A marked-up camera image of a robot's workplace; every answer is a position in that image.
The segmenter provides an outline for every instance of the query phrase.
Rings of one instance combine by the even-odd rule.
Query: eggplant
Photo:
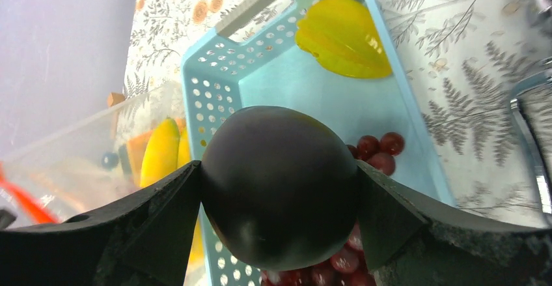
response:
[[[264,270],[321,263],[343,247],[359,209],[357,164],[336,133],[284,107],[231,115],[200,168],[202,202],[221,242]]]

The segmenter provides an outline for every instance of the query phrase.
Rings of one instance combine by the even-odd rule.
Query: white tablecloth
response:
[[[126,94],[180,81],[182,54],[242,1],[137,0]],[[504,104],[512,83],[550,52],[550,40],[527,22],[529,0],[378,1],[460,207],[543,226]],[[268,7],[237,37],[283,8]],[[540,140],[550,145],[551,101],[542,93],[531,100]]]

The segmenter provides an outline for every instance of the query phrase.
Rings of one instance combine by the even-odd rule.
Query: gray basket handle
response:
[[[552,58],[545,59],[544,64],[550,65]],[[509,108],[512,115],[512,125],[519,136],[528,169],[535,179],[540,197],[540,205],[545,220],[552,225],[552,181],[546,166],[542,150],[538,144],[528,116],[523,110],[521,95],[537,87],[552,85],[552,69],[541,71],[514,86],[509,98]]]
[[[217,34],[230,37],[275,0],[245,0],[215,25]]]

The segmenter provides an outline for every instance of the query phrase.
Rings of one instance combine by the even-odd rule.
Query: blue basket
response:
[[[296,22],[317,0],[294,4],[247,42],[228,37],[274,0],[246,0],[192,46],[182,59],[191,153],[201,159],[217,128],[247,106],[284,106],[310,115],[346,143],[362,135],[400,132],[406,140],[393,179],[450,205],[447,179],[398,59],[376,0],[357,0],[370,10],[393,68],[384,79],[350,79],[324,70],[295,44]],[[202,213],[211,284],[260,283],[258,270],[223,247]]]

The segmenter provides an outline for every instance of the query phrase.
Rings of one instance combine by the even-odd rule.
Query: leaf pattern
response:
[[[548,56],[549,46],[540,44],[542,27],[533,28],[525,19],[531,0],[376,1],[409,68],[408,79],[459,206],[529,224],[527,218],[509,219],[516,211],[536,212],[504,101],[513,84],[539,69]],[[180,60],[188,47],[241,2],[136,0],[124,94],[136,97],[166,81],[179,82]],[[292,4],[274,2],[230,39],[247,40]],[[550,89],[538,89],[525,100],[547,159],[552,153],[549,98]],[[128,133],[141,128],[148,109],[157,108],[138,105],[123,113]],[[455,171],[458,166],[465,167],[461,174]]]

